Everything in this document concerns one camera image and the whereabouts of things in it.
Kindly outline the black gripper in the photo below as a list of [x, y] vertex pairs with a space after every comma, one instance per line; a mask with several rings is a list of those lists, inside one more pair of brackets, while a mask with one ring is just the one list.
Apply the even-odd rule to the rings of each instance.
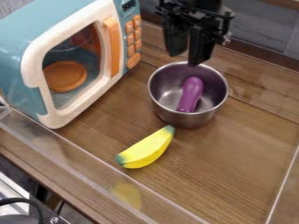
[[162, 16], [162, 39], [170, 57], [186, 50], [189, 26], [185, 23], [194, 25], [189, 33], [188, 65], [196, 67], [210, 58], [214, 42], [222, 46], [229, 42], [234, 12], [222, 0], [158, 0], [154, 8], [157, 15], [170, 15]]

